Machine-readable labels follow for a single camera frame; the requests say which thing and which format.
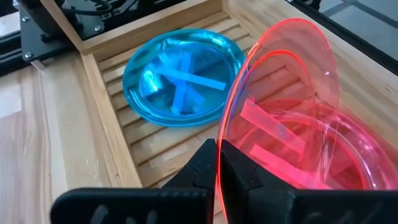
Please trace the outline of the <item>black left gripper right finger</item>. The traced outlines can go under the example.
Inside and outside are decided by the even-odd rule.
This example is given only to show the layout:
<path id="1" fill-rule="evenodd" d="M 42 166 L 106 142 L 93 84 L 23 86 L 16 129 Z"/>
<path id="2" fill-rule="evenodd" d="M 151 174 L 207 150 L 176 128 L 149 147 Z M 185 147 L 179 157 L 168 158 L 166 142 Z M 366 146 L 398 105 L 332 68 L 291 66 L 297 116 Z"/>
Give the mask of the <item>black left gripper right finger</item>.
<path id="1" fill-rule="evenodd" d="M 227 140 L 220 151 L 228 224 L 393 224 L 398 190 L 299 190 Z"/>

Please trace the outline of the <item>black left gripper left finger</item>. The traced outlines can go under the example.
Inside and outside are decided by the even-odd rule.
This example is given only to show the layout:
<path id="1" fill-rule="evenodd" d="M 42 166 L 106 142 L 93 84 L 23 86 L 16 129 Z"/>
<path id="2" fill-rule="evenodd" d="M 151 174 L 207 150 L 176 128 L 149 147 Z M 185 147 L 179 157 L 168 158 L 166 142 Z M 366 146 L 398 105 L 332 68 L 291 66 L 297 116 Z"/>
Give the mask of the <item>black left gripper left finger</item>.
<path id="1" fill-rule="evenodd" d="M 78 188 L 61 194 L 51 224 L 212 224 L 216 142 L 207 139 L 160 188 Z"/>

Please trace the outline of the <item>pink translucent plastic plate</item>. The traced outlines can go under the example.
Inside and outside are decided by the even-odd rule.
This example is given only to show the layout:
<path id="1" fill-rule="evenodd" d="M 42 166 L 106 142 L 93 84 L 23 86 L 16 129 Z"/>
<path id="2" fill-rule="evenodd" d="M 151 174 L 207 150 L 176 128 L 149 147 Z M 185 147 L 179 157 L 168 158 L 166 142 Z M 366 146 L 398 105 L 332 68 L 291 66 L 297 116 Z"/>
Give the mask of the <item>pink translucent plastic plate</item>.
<path id="1" fill-rule="evenodd" d="M 286 19 L 270 27 L 249 51 L 230 89 L 218 133 L 217 184 L 223 210 L 220 151 L 225 139 L 220 132 L 228 111 L 246 99 L 254 103 L 310 100 L 338 110 L 335 60 L 322 31 L 304 19 Z"/>
<path id="2" fill-rule="evenodd" d="M 383 143 L 334 108 L 310 100 L 246 99 L 226 117 L 220 136 L 296 188 L 398 189 Z"/>

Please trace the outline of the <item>wooden slatted shelf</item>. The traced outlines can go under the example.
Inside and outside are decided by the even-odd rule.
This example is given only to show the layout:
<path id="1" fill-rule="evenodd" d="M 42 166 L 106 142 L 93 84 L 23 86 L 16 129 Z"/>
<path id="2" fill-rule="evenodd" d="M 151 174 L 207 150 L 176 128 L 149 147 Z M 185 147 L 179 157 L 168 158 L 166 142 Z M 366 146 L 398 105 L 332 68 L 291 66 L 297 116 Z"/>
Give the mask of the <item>wooden slatted shelf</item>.
<path id="1" fill-rule="evenodd" d="M 383 143 L 398 173 L 398 75 L 286 0 L 186 0 L 88 40 L 54 0 L 41 1 L 81 54 L 109 145 L 111 188 L 160 188 L 214 139 L 212 224 L 227 224 L 217 184 L 226 100 L 261 35 L 293 18 L 322 31 L 335 60 L 338 111 Z"/>

